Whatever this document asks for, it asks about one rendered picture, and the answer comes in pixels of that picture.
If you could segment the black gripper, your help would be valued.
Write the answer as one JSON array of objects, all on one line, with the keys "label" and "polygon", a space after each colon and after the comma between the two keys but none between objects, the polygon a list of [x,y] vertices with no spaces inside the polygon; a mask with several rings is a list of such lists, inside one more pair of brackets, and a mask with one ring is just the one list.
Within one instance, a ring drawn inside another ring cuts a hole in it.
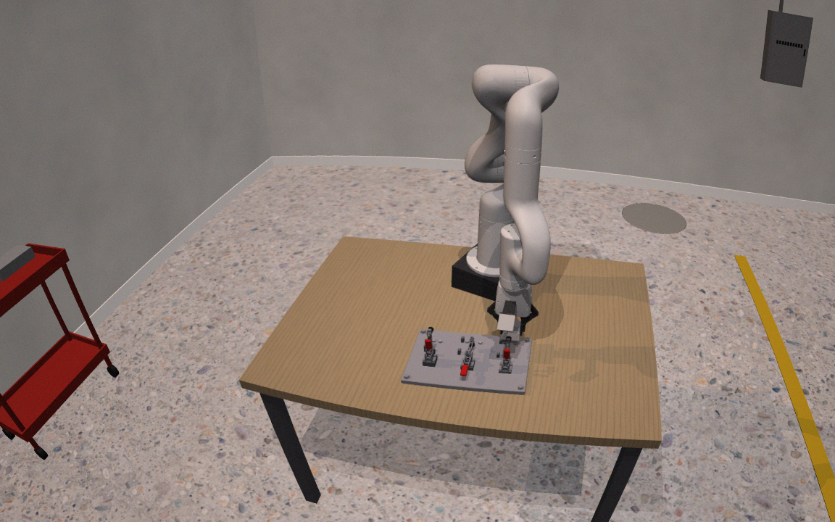
[{"label": "black gripper", "polygon": [[499,321],[499,312],[503,311],[506,300],[516,302],[514,314],[521,318],[520,335],[523,335],[526,323],[529,323],[531,318],[538,316],[538,310],[531,304],[531,285],[528,284],[524,289],[514,290],[507,289],[498,282],[496,301],[489,305],[487,310],[491,316],[496,318],[497,322]]}]

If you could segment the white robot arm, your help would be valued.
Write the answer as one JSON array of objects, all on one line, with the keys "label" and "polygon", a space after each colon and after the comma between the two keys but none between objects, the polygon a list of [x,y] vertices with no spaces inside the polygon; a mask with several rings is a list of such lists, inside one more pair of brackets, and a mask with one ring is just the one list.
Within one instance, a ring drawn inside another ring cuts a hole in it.
[{"label": "white robot arm", "polygon": [[491,121],[468,149],[466,174],[503,184],[481,196],[478,246],[468,252],[467,264],[499,277],[507,289],[524,289],[542,282],[548,270],[551,240],[538,204],[542,112],[557,98],[559,80],[544,68],[487,64],[473,74],[473,93]]}]

